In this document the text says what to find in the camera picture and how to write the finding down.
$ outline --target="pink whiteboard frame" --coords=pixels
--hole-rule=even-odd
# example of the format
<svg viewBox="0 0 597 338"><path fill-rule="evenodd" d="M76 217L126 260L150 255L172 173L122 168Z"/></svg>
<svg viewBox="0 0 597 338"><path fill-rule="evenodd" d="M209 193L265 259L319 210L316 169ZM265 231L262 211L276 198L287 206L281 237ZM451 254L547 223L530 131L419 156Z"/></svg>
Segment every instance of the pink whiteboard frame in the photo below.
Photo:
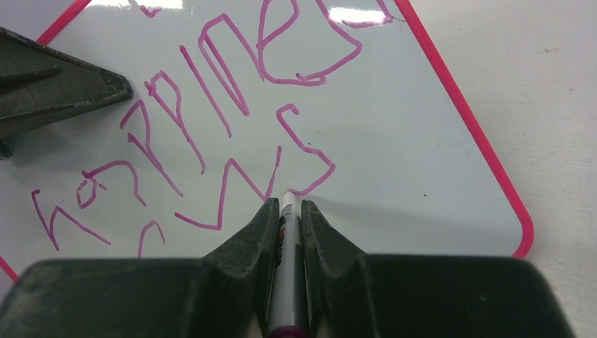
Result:
<svg viewBox="0 0 597 338"><path fill-rule="evenodd" d="M58 35L70 21L72 21L82 10L89 4L91 0L75 0L67 9L56 19L56 21L37 39L37 42L40 44L49 44L55 37ZM504 170L496 152L494 151L493 147L491 147L489 140L483 133L479 122L473 115L468 103L466 102L463 93L458 88L458 85L454 81L452 74L446 67L446 64L441 59L439 52L433 45L433 41L427 34L425 27L419 20L415 9L410 4L409 0L394 0L400 12L404 16L406 23L410 27L410 30L413 31L415 38L419 42L423 52L427 56L429 63L435 70L437 77L439 78L440 82L444 85L446 92L450 96L450 99L454 103L454 106L460 117L462 117L465 125L467 126L472 138L477 143L481 154L485 158L487 165L491 169L492 173L495 175L496 180L500 184L508 202L512 206L520 224L522 226L522 238L520 240L520 245L518 249L512 254L512 257L516 258L524 258L529 251L531 250L531 246L533 245L534 239L534 226L533 221L527 208L524 206L520 196L516 192L514 185L510 181L508 174ZM14 272L14 270L5 262L2 257L0 257L0 268L5 271L5 273L14 281L18 279L18 276Z"/></svg>

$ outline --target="pink handwriting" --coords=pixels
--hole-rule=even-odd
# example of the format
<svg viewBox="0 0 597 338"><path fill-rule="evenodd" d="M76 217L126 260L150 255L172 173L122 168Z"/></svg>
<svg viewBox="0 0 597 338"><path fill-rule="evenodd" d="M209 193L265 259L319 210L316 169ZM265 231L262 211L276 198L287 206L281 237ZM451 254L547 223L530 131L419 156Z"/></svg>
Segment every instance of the pink handwriting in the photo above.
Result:
<svg viewBox="0 0 597 338"><path fill-rule="evenodd" d="M162 237L162 243L164 245L166 244L166 238L164 237L164 233L162 232L162 227L155 220L152 220L151 222L147 223L147 225L145 225L143 229L141 229L141 236L139 236L139 248L137 249L137 258L141 258L141 254L143 253L143 241L145 240L145 233L151 227L158 228L158 231L160 232L160 237Z"/></svg>
<svg viewBox="0 0 597 338"><path fill-rule="evenodd" d="M367 28L371 26L381 26L387 23L391 23L394 20L394 17L390 13L388 7L384 3L384 0L377 0L377 4L379 5L379 9L382 10L384 17L381 20L371 20L371 21L364 21L364 22L352 22L348 20L342 20L342 23L349 26L350 28L360 29L360 28Z"/></svg>
<svg viewBox="0 0 597 338"><path fill-rule="evenodd" d="M224 117L222 110L220 109L218 104L215 102L215 99L213 98L213 95L209 91L209 88L207 88L207 84L205 83L205 80L203 80L203 78L199 74L199 71L197 70L195 63L193 62L193 59L191 59L191 56L189 55L187 48L185 46L180 45L180 53L182 54L182 57L185 59L185 61L189 65L189 68L191 68L193 75L195 75L195 78L199 82L199 85L201 86L203 92L207 96L211 106L215 110L215 113L217 113L218 117L220 118L220 121L222 121L222 124L224 125L224 128L226 129L226 133L228 134L228 137L232 137L232 131L230 130L230 125L228 125L228 122L226 121L226 118Z"/></svg>
<svg viewBox="0 0 597 338"><path fill-rule="evenodd" d="M317 155L321 159L321 161L323 161L323 163L325 163L329 166L327 171L323 175L321 175L321 177L319 177L313 183L311 183L311 185L309 185L306 189L303 189L303 190L290 189L289 190L290 192L295 193L297 196L302 196L302 195L306 195L306 194L312 192L316 187L318 187L325 180L327 180L327 178L334 172L334 170L336 170L336 165L321 150L305 146L305 144L299 139L298 136L296 136L296 133L292 130L292 128L290 128L288 123L284 120L284 117L282 116L282 114L285 111L292 111L292 113L294 115L298 115L299 110L296 108L295 105L287 104L286 106L283 106L276 111L276 118L278 119L278 122L284 128L284 130L286 130L286 133L288 133L288 136L290 136L290 138L294 141L294 143L302 151L309 153L309 154Z"/></svg>
<svg viewBox="0 0 597 338"><path fill-rule="evenodd" d="M128 141L137 146L137 148L139 148L139 150L145 155L145 157L147 157L149 162L151 162L151 164L153 164L153 166L156 167L156 169L160 172L160 174L164 177L164 179L168 182L172 189L174 189L174 191L182 197L182 192L180 191L180 189L178 189L176 184L174 184L170 176L162 167L162 163L160 163L156 155L151 150L151 126L149 125L149 115L147 114L147 109L145 108L145 103L143 102L143 100L139 99L137 102L135 102L135 104L132 105L131 109L129 109L125 117L122 118L122 120L120 121L120 129L124 129L132 114L135 111L137 111L138 108L141 109L143 121L145 122L145 146L143 146L141 142L139 142L139 140L132 133L128 133Z"/></svg>
<svg viewBox="0 0 597 338"><path fill-rule="evenodd" d="M326 17L328 25L340 37L342 37L348 43L352 44L355 47L355 49L351 53L349 53L348 55L346 55L345 57L343 57L342 59L340 59L333 65L331 65L330 67L328 67L324 70L321 70L319 72L315 72L315 73L311 73L311 74L307 74L307 75L301 75L301 74L297 73L296 79L277 79L277 78L272 77L268 73L268 71L265 67L265 63L263 60L263 51L265 50L266 46L271 41L273 41L276 37L280 36L283 32L286 32L286 30L288 30L290 28L290 26L292 26L292 24L296 21L296 19L299 16L299 12L298 12L299 5L297 4L296 0L290 0L290 3L292 4L292 8L293 8L292 16L284 24L282 24L280 27L278 27L276 30L274 30L267 37L264 38L263 31L265 30L265 17L268 12L268 6L270 5L270 3L272 1L273 0L264 0L264 2L261 5L261 13L259 15L258 38L257 38L257 45L256 45L257 46L257 57L259 60L259 68L260 68L260 71L263 74L263 76L265 76L265 78L268 79L268 81L270 81L272 83L280 84L280 85L287 85L287 84L288 85L299 85L299 86L323 85L326 83L327 75L334 72L336 69L342 67L349 61L353 60L363 49L363 45L357 39L353 38L347 32L344 32L333 20L329 19L329 12L328 12L327 8L325 8L325 5L323 4L322 0L315 0L321 13L324 15L324 17Z"/></svg>
<svg viewBox="0 0 597 338"><path fill-rule="evenodd" d="M69 213L67 213L64 209L62 209L59 206L56 206L54 208L54 211L52 211L52 216L50 217L50 226L48 226L46 223L46 219L42 215L42 211L39 209L39 204L37 203L37 195L39 193L40 193L39 189L31 192L31 199L33 199L33 205L35 207L35 211L37 212L37 216L39 217L39 220L42 222L42 225L44 226L44 229L46 230L48 237L50 237L50 240L52 241L52 244L54 245L54 248L56 249L56 251L60 251L60 247L58 247L58 242L56 241L56 237L54 236L54 221L56 220L56 215L58 213L61 213L70 222L74 223L77 227L79 227L79 229L85 231L86 233L99 239L100 241L106 243L107 245L112 245L112 243L110 243L107 239L103 238L102 236L100 236L93 230L89 229L88 227L85 227L83 224L81 224L78 220L76 220L74 217L72 217Z"/></svg>
<svg viewBox="0 0 597 338"><path fill-rule="evenodd" d="M154 16L156 16L157 13L160 13L163 9L158 6L150 11L149 9L147 9L147 7L145 7L143 5L141 5L139 8L141 9L141 12L143 12L143 14L145 14L145 16L150 19L152 19Z"/></svg>
<svg viewBox="0 0 597 338"><path fill-rule="evenodd" d="M176 108L175 108L176 114L174 114L172 112L172 109L170 109L170 107L168 107L168 105L164 102L164 100L162 100L161 96L157 92L156 82L161 78L164 79L166 81L166 83L168 83L170 85L170 87L172 87L172 90L176 94ZM170 76L168 76L168 74L166 74L163 70L160 70L154 77L151 78L150 82L145 82L145 87L149 91L149 93L148 93L149 96L152 96L158 102L158 104L160 104L162 109L170 116L172 121L174 121L174 123L176 123L176 126L178 126L178 128L184 135L184 138L187 140L187 143L191 144L191 148L193 149L193 152L195 153L195 155L197 156L197 159L199 159L199 162L201 163L201 174L204 174L205 169L206 169L206 164L203 159L203 155L201 155L201 152L197 148L197 145L195 145L195 141L193 141L193 139L191 138L191 135L189 135L187 128L184 126L184 121L182 120L182 112L180 111L181 110L180 106L182 105L182 95L180 94L180 89L178 88L176 83L174 81L172 81L172 79L170 78Z"/></svg>
<svg viewBox="0 0 597 338"><path fill-rule="evenodd" d="M243 35L240 32L240 30L238 29L238 27L232 22L230 17L225 13L220 14L215 19L209 20L203 26L203 29L201 30L201 34L199 35L199 38L197 39L197 45L199 46L199 50L201 51L201 54L203 54L203 58L207 61L209 67L213 71L213 74L218 78L218 81L220 81L220 84L224 87L224 89L226 89L226 92L228 93L230 98L233 100L234 104L237 105L237 107L240 109L240 111L243 113L243 115L249 116L249 114L250 114L249 108L246 105L246 101L245 101L236 81L234 81L234 78L232 77L232 74L230 73L230 69L226 65L226 62L224 62L222 55L220 55L220 52L218 52L218 49L215 48L213 41L211 40L211 38L208 35L209 29L212 28L213 26L217 25L218 23L221 23L222 21L224 21L228 25L228 28L230 28L230 30L234 33L234 35L236 35L237 39L241 42L241 44L245 48L246 52L251 57L251 60L253 61L253 64L255 65L255 69L257 70L257 73L260 73L259 66L257 64L257 58L255 57L255 53L249 46L249 43L243 37ZM228 79L228 81L230 81L230 84L232 85L232 89L234 90L234 92L232 92L232 89L230 89L230 86L228 86L226 81L224 81L222 74L220 74L220 71L215 66L213 61L211 60L211 57L209 56L209 53L206 51L203 44L207 44L207 46L213 53L215 59L220 64L220 67L222 67L222 69L224 70L224 74L226 74L226 78Z"/></svg>
<svg viewBox="0 0 597 338"><path fill-rule="evenodd" d="M262 193L261 190L259 190L259 188L257 188L255 183L253 183L253 180L246 174L246 172L243 170L243 168L233 158L228 159L228 162L226 162L226 164L224 165L224 174L222 175L222 187L220 188L220 201L218 204L218 220L217 220L216 224L213 225L213 224L207 224L207 223L200 223L200 222L192 220L191 218L188 218L187 216L184 216L180 213L174 213L174 216L179 218L180 220L183 220L183 221L185 221L191 225L194 225L196 227L220 231L222 229L222 220L223 220L223 216L224 216L224 204L225 204L225 198L226 198L226 189L228 186L228 174L230 171L230 166L234 166L237 169L237 171L239 172L239 174L241 174L243 179L247 182L247 184L249 184L249 186L252 188L252 190L257 194L257 196L259 196L259 198L262 201L265 201L266 199L269 199L270 196L272 195L272 190L274 189L276 170L279 167L281 155L282 155L282 147L278 146L277 153L276 153L276 164L274 166L274 170L272 172L272 176L270 178L268 188L266 189L265 194Z"/></svg>
<svg viewBox="0 0 597 338"><path fill-rule="evenodd" d="M95 201L95 199L97 197L96 191L97 191L98 186L100 186L100 188L102 188L104 190L108 190L108 188L106 188L106 186L104 186L103 184L98 184L97 180L95 179L95 176L100 173L103 173L104 171L106 171L108 169L111 169L111 168L114 168L117 166L124 166L128 170L130 170L130 172L132 174L133 184L134 184L134 186L132 188L132 193L134 194L135 198L137 198L137 200L139 201L139 203L142 206L146 205L143 198L141 198L141 196L139 195L139 177L137 176L137 171L134 169L134 167L132 166L132 164L129 161L120 160L120 161L113 161L108 164L102 165L99 168L93 169L89 173L85 172L84 170L81 172L83 174L83 177L85 177L85 180L83 182L81 182L81 184L79 185L79 188L77 189L77 203L79 204L79 208L85 209L86 207L90 206ZM83 189L83 187L85 187L85 185L87 185L87 180L90 180L93 183L92 195L87 201L82 203L80 192Z"/></svg>
<svg viewBox="0 0 597 338"><path fill-rule="evenodd" d="M93 183L92 195L83 203L81 200L81 190L83 190L83 188L87 186L88 181L92 181ZM83 180L83 182L81 182L81 184L79 184L79 187L77 188L77 204L79 205L79 209L85 209L86 207L90 206L93 203L93 201L95 201L95 198L97 197L97 187L100 187L105 191L108 190L108 188L106 188L105 185L98 183L97 180L93 177L85 179Z"/></svg>

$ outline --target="white whiteboard surface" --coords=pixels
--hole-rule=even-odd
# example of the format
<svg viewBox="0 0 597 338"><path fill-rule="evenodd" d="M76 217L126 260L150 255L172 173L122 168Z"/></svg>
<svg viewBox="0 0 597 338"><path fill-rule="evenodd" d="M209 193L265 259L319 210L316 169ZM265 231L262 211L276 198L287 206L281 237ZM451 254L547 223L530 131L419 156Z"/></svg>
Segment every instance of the white whiteboard surface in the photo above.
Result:
<svg viewBox="0 0 597 338"><path fill-rule="evenodd" d="M247 224L268 192L319 183L305 197L367 252L515 253L523 241L517 196L504 194L396 4L302 1L294 12L292 4L269 5L266 41L293 13L296 21L264 48L261 65L260 3L162 1L159 11L141 11L92 1L50 46L124 75L135 98L12 141L15 157L0 162L11 192L0 204L10 234L0 256L18 273L43 258L135 257L142 234L143 257L203 256ZM214 23L201 45L208 57L198 48L206 23ZM238 90L212 71L207 60L227 77L210 43ZM297 115L286 109L295 107ZM227 165L231 158L255 189ZM50 227L53 212L49 236L40 218Z"/></svg>

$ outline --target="white table surface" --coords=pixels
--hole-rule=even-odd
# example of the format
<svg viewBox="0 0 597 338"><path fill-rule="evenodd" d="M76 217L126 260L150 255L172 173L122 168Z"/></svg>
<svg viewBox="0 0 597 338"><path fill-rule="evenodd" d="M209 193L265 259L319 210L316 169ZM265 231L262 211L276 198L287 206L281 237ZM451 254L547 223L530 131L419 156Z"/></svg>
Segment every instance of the white table surface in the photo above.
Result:
<svg viewBox="0 0 597 338"><path fill-rule="evenodd" d="M31 37L70 1L2 1L0 25ZM533 217L528 260L597 337L597 2L412 3Z"/></svg>

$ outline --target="white marker tip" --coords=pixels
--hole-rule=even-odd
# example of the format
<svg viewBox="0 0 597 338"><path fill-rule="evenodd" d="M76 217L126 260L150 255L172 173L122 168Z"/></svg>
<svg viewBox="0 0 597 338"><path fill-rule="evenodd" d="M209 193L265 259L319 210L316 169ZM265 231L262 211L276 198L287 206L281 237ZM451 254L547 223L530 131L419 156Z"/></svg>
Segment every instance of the white marker tip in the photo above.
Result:
<svg viewBox="0 0 597 338"><path fill-rule="evenodd" d="M280 204L280 208L284 208L285 206L292 204L294 206L296 206L297 208L300 208L300 200L298 197L296 197L296 195L293 192L287 192L286 194L284 194L284 196L282 197L282 204Z"/></svg>

